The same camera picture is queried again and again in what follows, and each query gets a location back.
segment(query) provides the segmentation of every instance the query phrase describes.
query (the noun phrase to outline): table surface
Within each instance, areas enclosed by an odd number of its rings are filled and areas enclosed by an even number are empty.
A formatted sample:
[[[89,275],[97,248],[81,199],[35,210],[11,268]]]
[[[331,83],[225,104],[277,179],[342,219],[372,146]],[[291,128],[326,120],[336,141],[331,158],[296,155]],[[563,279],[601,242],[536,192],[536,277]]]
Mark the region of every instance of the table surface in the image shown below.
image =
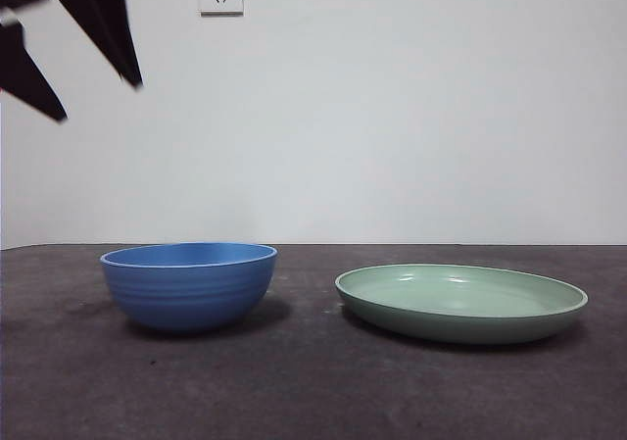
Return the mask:
[[[624,439],[627,247],[281,245],[243,321],[174,337],[130,323],[98,257],[2,253],[3,439]],[[517,269],[590,296],[517,346],[426,342],[345,310],[336,275],[398,263]]]

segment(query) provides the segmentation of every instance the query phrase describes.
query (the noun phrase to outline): plate rim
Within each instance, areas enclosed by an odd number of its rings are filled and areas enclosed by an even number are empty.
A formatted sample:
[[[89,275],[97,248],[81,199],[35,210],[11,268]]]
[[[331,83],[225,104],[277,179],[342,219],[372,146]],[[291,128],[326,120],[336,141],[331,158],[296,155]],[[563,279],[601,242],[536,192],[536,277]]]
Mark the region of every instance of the plate rim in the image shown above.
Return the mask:
[[[530,315],[523,314],[519,316],[500,316],[500,315],[482,316],[482,315],[473,315],[473,314],[445,313],[442,311],[416,310],[413,308],[406,308],[402,306],[386,305],[383,303],[377,303],[375,301],[371,301],[363,297],[357,296],[354,293],[351,293],[350,291],[348,291],[345,287],[341,285],[340,280],[352,273],[356,273],[361,270],[382,269],[382,268],[389,268],[389,267],[443,267],[443,268],[462,268],[462,269],[483,269],[483,270],[490,270],[490,271],[504,271],[504,272],[509,272],[509,273],[517,273],[521,275],[533,276],[535,278],[541,278],[541,279],[548,280],[553,283],[557,283],[559,285],[563,285],[568,288],[571,288],[575,290],[575,292],[577,292],[581,296],[581,301],[577,303],[576,305],[571,305],[560,310],[548,311],[544,313],[535,313],[535,314],[530,314]],[[391,309],[391,310],[401,310],[401,311],[406,311],[406,312],[421,314],[421,315],[442,316],[442,317],[449,317],[449,318],[483,318],[483,319],[545,318],[549,316],[558,316],[558,315],[564,315],[564,314],[568,314],[572,312],[577,312],[577,311],[580,311],[582,308],[584,308],[588,304],[588,294],[584,290],[582,290],[578,286],[575,286],[571,283],[567,283],[565,281],[558,280],[556,278],[551,278],[550,276],[538,275],[536,273],[529,273],[526,271],[519,271],[519,270],[512,270],[512,269],[498,269],[495,267],[481,267],[481,266],[465,266],[465,265],[458,265],[458,264],[386,264],[382,266],[362,267],[359,269],[348,270],[338,275],[335,278],[335,288],[339,291],[340,295],[348,295],[352,298],[363,301],[370,305],[380,306],[382,308]]]

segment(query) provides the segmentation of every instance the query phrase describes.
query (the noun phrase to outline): dark table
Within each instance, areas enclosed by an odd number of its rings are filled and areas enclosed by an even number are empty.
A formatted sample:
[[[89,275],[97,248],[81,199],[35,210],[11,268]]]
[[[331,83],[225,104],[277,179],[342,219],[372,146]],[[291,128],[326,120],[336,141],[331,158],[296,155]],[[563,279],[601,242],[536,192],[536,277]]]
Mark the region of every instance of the dark table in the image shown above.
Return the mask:
[[[283,245],[242,322],[172,337],[112,303],[120,245],[2,253],[2,438],[627,438],[627,247]],[[519,346],[414,340],[343,309],[334,277],[450,263],[571,282],[575,326]]]

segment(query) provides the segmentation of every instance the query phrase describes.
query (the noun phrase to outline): white wall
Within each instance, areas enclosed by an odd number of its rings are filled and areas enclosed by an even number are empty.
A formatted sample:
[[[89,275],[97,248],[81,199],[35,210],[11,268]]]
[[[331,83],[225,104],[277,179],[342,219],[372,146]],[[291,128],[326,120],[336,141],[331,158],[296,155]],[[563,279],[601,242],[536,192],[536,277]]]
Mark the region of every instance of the white wall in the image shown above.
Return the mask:
[[[20,14],[71,119],[2,94],[5,247],[627,243],[627,0],[128,0],[134,93]]]

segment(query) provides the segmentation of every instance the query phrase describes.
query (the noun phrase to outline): green plate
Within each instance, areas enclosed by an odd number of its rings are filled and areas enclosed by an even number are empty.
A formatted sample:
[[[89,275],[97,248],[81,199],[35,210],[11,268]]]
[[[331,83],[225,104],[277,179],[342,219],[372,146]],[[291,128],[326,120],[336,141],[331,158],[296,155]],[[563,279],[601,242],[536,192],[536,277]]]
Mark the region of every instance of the green plate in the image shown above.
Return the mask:
[[[407,264],[335,280],[359,317],[406,335],[466,344],[528,342],[568,327],[588,296],[545,276],[483,267]]]

